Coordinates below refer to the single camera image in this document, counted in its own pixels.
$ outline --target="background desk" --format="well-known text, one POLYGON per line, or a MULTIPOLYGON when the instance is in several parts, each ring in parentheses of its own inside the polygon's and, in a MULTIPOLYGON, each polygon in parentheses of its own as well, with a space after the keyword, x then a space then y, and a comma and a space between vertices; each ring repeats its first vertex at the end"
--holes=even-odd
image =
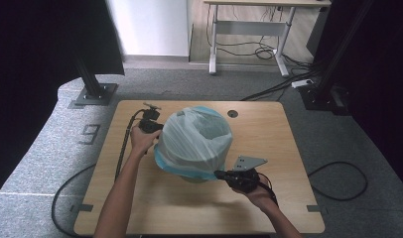
MULTIPOLYGON (((74 231, 93 234, 103 202, 113 182, 130 117, 145 108, 144 101, 121 101, 112 119, 74 231)), ((162 107, 160 123, 185 107, 203 105, 216 110, 229 123, 233 142, 226 158, 230 169, 239 155, 267 159, 258 168, 272 180, 280 208, 302 233, 325 229, 309 180, 289 127, 277 102, 150 101, 162 107), (227 116, 229 110, 238 113, 227 116)), ((125 155, 128 155, 130 144, 125 155)), ((267 217, 222 180, 190 183, 158 168, 153 148, 142 160, 136 184, 128 234, 258 234, 275 232, 267 217)))
POLYGON ((281 70, 282 76, 289 76, 285 63, 282 59, 283 48, 291 29, 292 20, 296 7, 330 7, 330 0, 204 0, 204 3, 214 5, 211 28, 211 48, 208 71, 210 74, 216 73, 216 35, 250 35, 250 36, 276 36, 282 37, 277 50, 274 50, 274 58, 281 70), (217 12, 219 5, 241 5, 241 6, 279 6, 291 7, 290 14, 286 22, 242 22, 242 21, 222 21, 218 20, 217 12))

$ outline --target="gray carpet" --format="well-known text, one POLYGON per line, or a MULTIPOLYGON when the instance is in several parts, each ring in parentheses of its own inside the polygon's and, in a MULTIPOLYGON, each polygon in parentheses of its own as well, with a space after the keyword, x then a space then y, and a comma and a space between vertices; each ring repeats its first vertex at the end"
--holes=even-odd
MULTIPOLYGON (((68 109, 83 88, 80 79, 62 86, 59 102, 39 137, 0 190, 0 237, 68 237, 54 225, 51 208, 62 184, 97 161, 110 121, 120 100, 234 101, 283 81, 278 72, 222 70, 210 76, 200 69, 126 69, 126 76, 99 75, 100 82, 119 87, 109 106, 68 109), (100 125, 93 144, 82 135, 85 125, 100 125)), ((261 100, 275 100, 280 92, 261 100)), ((369 138, 349 116, 307 111, 299 93, 288 88, 280 100, 306 171, 330 162, 357 165, 368 190, 352 201, 316 194, 326 231, 307 237, 403 237, 403 184, 369 138)), ((55 217, 72 233, 92 169, 73 179, 56 205, 55 217)), ((311 177, 311 184, 337 197, 364 185, 356 170, 338 165, 311 177)))

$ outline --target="person's left hand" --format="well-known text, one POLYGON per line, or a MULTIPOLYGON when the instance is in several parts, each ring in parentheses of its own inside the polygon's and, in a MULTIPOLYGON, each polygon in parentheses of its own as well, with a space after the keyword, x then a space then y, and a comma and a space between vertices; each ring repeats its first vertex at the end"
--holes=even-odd
POLYGON ((144 133, 138 126, 131 128, 131 145, 133 147, 133 152, 139 155, 144 155, 149 148, 153 146, 153 141, 159 135, 161 135, 162 130, 158 130, 151 134, 144 133))

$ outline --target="light wood tabletop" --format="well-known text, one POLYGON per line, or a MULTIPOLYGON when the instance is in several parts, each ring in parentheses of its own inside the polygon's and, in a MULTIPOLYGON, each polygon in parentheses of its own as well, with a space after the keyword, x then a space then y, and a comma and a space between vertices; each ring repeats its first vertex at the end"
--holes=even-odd
MULTIPOLYGON (((147 109, 145 101, 121 101, 93 172, 74 231, 91 235, 103 202, 109 193, 130 117, 147 109)), ((162 108, 159 123, 185 107, 205 106, 221 114, 233 134, 225 168, 230 170, 237 157, 268 160, 256 168, 273 184, 279 206, 302 233, 325 230, 303 162, 291 132, 284 108, 278 102, 234 101, 146 101, 162 108), (237 117, 228 116, 234 110, 237 117)), ((125 159, 131 150, 127 145, 125 159)), ((243 195, 232 191, 223 180, 188 182, 161 170, 155 163, 153 148, 142 159, 127 234, 261 234, 274 233, 270 221, 243 195)))
POLYGON ((281 6, 281 7, 330 7, 330 0, 204 0, 211 5, 281 6))

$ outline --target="blue translucent plastic bag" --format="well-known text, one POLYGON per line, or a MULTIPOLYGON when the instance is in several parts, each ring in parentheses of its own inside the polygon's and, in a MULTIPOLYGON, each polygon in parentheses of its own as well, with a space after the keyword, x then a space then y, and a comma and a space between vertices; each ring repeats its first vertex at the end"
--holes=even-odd
POLYGON ((216 179, 232 143, 227 121, 216 111, 188 107, 168 118, 155 146, 155 160, 164 171, 194 179, 216 179))

